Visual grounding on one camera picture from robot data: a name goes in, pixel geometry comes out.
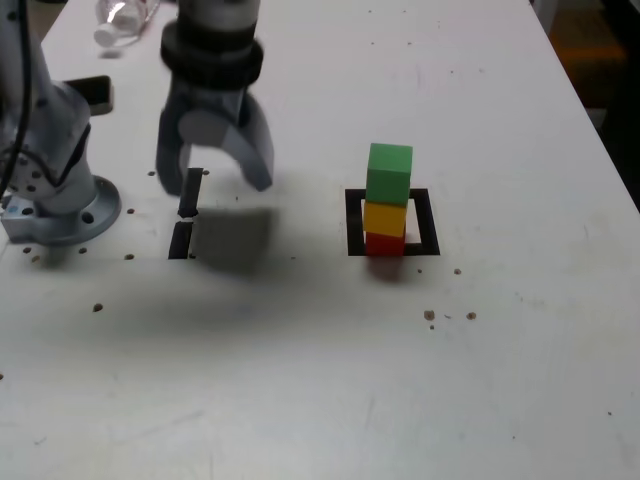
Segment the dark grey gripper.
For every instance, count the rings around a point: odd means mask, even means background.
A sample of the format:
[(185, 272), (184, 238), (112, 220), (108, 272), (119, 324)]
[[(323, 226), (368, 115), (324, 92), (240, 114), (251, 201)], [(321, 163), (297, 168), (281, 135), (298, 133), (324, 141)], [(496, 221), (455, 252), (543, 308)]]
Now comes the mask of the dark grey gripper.
[(212, 90), (173, 75), (160, 114), (156, 149), (156, 171), (169, 195), (182, 192), (191, 153), (186, 144), (225, 152), (257, 191), (265, 191), (273, 183), (269, 126), (247, 89)]

